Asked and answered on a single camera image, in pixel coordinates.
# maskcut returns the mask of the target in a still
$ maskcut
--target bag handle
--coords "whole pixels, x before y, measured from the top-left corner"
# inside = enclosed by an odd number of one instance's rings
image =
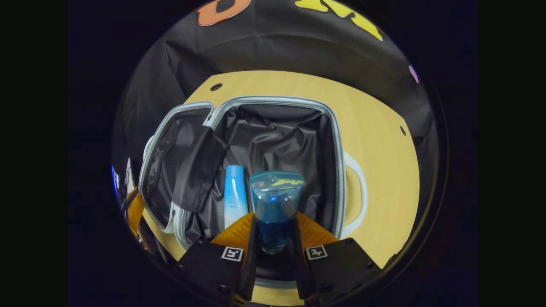
[[[360,213],[358,214],[358,217],[349,225],[342,226],[340,238],[345,238],[349,236],[362,224],[364,216],[366,216],[366,210],[368,209],[368,192],[366,187],[366,178],[364,177],[364,172],[362,171],[362,168],[358,164],[357,160],[353,159],[353,157],[351,157],[346,151],[343,152],[343,160],[345,162],[345,165],[352,169],[358,176],[358,180],[360,181],[360,199],[362,200],[362,206],[360,207]]]

